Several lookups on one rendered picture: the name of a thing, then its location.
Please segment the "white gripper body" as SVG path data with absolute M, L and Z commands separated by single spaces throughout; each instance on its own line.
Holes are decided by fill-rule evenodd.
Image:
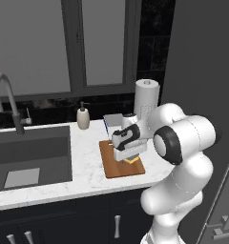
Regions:
M 125 158 L 130 158 L 137 154 L 143 153 L 147 150 L 147 141 L 146 140 L 137 140 L 131 142 L 125 146 L 124 151 L 114 149 L 114 160 L 120 161 Z

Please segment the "brown wooden cutting board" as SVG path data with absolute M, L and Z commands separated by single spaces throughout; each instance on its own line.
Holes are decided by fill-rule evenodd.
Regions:
M 118 178 L 145 173 L 145 169 L 140 158 L 138 158 L 138 160 L 133 164 L 129 164 L 128 162 L 123 163 L 122 161 L 115 161 L 114 147 L 110 140 L 100 141 L 99 149 L 103 168 L 107 178 Z

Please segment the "grey box with blue edge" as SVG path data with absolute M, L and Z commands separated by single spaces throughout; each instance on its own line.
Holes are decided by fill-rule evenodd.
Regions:
M 109 128 L 121 125 L 122 114 L 121 113 L 105 114 L 103 116 L 103 122 L 104 122 L 104 126 L 106 129 L 106 133 L 108 135 L 108 138 L 111 138 L 110 133 L 109 133 Z

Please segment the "beige soap dispenser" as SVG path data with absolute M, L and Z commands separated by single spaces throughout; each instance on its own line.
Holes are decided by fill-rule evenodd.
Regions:
M 84 107 L 85 102 L 80 102 L 80 108 L 77 110 L 76 121 L 80 130 L 87 130 L 90 126 L 89 110 Z

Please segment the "white paper towel roll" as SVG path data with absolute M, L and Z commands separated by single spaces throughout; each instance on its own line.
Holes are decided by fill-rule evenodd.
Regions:
M 135 82 L 134 113 L 137 119 L 146 118 L 157 106 L 159 84 L 152 79 L 139 79 Z

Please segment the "dark cupboard door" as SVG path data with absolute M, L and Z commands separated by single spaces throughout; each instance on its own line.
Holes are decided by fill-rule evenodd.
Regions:
M 23 235 L 30 233 L 32 244 L 73 244 L 71 228 L 75 226 L 75 214 L 75 205 L 68 204 L 58 213 L 25 221 L 18 229 Z
M 8 236 L 17 239 L 17 227 L 13 223 L 13 211 L 0 211 L 0 244 L 11 244 Z
M 76 209 L 86 227 L 87 244 L 140 244 L 153 218 L 141 208 L 142 189 L 79 198 Z M 115 238 L 115 216 L 120 215 L 119 238 Z

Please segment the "dark grey sink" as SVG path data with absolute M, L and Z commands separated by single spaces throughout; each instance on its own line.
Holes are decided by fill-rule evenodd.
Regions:
M 0 192 L 72 180 L 69 126 L 0 132 Z

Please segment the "dark grey fridge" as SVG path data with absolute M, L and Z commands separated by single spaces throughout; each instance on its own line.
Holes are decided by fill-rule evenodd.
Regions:
M 213 240 L 208 228 L 229 215 L 229 0 L 176 0 L 161 101 L 209 115 L 222 129 L 218 144 L 204 151 L 214 172 L 203 202 L 179 233 L 186 244 L 229 244 Z

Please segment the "dark framed window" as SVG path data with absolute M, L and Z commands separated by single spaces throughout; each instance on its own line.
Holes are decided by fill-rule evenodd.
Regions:
M 142 0 L 0 0 L 0 73 L 14 99 L 135 90 Z

